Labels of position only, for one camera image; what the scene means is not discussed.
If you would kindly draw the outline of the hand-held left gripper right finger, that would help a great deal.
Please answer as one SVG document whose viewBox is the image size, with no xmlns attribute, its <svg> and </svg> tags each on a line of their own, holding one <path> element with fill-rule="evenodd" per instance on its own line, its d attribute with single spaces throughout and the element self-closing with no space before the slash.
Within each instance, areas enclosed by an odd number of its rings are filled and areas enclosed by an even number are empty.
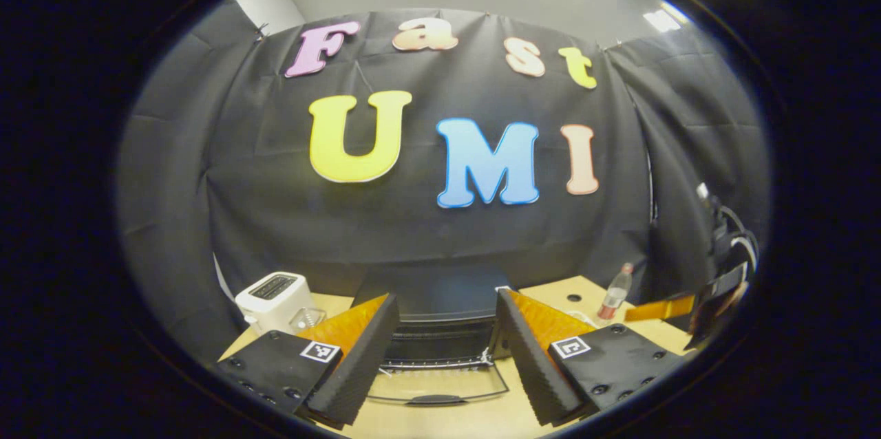
<svg viewBox="0 0 881 439">
<path fill-rule="evenodd" d="M 497 294 L 498 338 L 541 425 L 614 407 L 685 363 L 625 324 L 595 328 L 515 290 Z"/>
</svg>

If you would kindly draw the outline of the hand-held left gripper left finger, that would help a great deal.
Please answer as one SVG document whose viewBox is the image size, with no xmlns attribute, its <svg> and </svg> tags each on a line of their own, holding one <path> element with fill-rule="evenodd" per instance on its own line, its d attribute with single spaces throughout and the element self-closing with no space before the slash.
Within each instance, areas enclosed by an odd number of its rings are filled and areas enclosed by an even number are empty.
<svg viewBox="0 0 881 439">
<path fill-rule="evenodd" d="M 296 335 L 271 330 L 213 370 L 283 417 L 342 429 L 361 410 L 397 326 L 399 301 L 383 294 Z"/>
</svg>

